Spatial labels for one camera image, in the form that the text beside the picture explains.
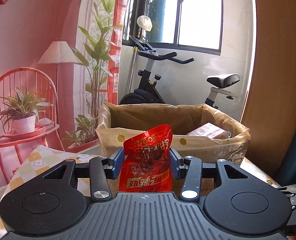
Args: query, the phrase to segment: yellow polka dot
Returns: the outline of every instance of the yellow polka dot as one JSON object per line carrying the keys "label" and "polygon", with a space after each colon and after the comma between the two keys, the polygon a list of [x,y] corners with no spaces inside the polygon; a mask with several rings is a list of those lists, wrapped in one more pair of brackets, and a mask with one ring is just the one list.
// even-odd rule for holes
{"label": "yellow polka dot", "polygon": [[186,145],[186,143],[187,143],[187,141],[186,141],[185,138],[181,138],[181,139],[179,140],[179,142],[180,142],[182,145]]}
{"label": "yellow polka dot", "polygon": [[118,135],[118,141],[124,142],[126,138],[123,135]]}

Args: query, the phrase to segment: tablecloth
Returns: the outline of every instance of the tablecloth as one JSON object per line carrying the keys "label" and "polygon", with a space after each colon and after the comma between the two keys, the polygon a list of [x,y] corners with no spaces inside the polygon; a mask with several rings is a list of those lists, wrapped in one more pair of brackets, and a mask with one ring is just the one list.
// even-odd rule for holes
{"label": "tablecloth", "polygon": [[[84,163],[89,162],[89,160],[95,156],[96,155],[61,152],[39,145],[15,172],[4,195],[65,159],[75,159],[76,163]],[[266,175],[248,159],[244,158],[240,167],[273,187],[279,187],[272,178]],[[212,189],[209,187],[206,188],[205,191],[211,191]],[[90,196],[89,179],[78,179],[78,190],[85,196]],[[0,238],[6,233],[7,232],[0,219]]]}

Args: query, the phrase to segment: window frame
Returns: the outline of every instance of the window frame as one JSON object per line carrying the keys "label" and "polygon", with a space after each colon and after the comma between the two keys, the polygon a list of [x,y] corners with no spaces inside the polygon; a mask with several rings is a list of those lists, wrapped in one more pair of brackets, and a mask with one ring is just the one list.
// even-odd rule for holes
{"label": "window frame", "polygon": [[[224,0],[221,0],[221,27],[220,27],[220,39],[219,39],[219,49],[203,48],[189,45],[180,45],[179,44],[179,30],[180,30],[180,19],[181,19],[181,7],[183,0],[177,0],[177,15],[176,15],[176,25],[175,25],[175,34],[174,34],[174,43],[162,43],[162,42],[150,42],[150,44],[155,48],[160,49],[179,49],[187,51],[195,51],[208,53],[213,55],[220,56],[222,38],[223,38],[223,24],[224,24]],[[139,26],[136,24],[135,19],[140,15],[144,14],[146,0],[134,0],[132,14],[130,17],[130,32],[129,35],[137,36],[139,31]],[[122,40],[122,45],[130,46],[130,41]]]}

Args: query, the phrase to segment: white flower pot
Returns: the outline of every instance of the white flower pot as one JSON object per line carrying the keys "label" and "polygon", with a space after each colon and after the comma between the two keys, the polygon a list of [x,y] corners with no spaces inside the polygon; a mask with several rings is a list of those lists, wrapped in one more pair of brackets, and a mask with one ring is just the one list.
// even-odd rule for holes
{"label": "white flower pot", "polygon": [[35,115],[18,120],[12,120],[12,125],[17,134],[33,132],[35,130]]}

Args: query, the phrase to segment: exercise bike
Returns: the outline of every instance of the exercise bike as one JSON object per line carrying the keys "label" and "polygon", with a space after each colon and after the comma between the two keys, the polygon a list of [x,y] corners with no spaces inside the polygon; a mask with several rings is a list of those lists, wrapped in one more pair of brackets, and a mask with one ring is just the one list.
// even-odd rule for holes
{"label": "exercise bike", "polygon": [[[165,55],[156,53],[155,48],[143,39],[139,39],[134,36],[130,36],[130,45],[132,47],[137,47],[138,55],[146,57],[148,63],[144,70],[139,70],[138,75],[141,76],[139,87],[135,89],[132,93],[126,94],[121,100],[120,105],[133,105],[133,104],[165,104],[165,101],[158,93],[156,89],[157,81],[161,79],[161,76],[156,74],[155,81],[152,83],[150,81],[150,75],[152,71],[152,66],[155,60],[171,60],[179,64],[188,64],[194,61],[194,58],[189,58],[187,60],[179,60],[175,58],[177,56],[176,52],[171,52]],[[207,82],[214,85],[211,88],[211,92],[205,101],[205,104],[212,106],[215,103],[215,99],[218,93],[224,94],[228,99],[237,98],[238,95],[224,90],[229,86],[237,83],[240,80],[240,76],[237,73],[227,74],[227,75],[216,75],[207,77]]]}

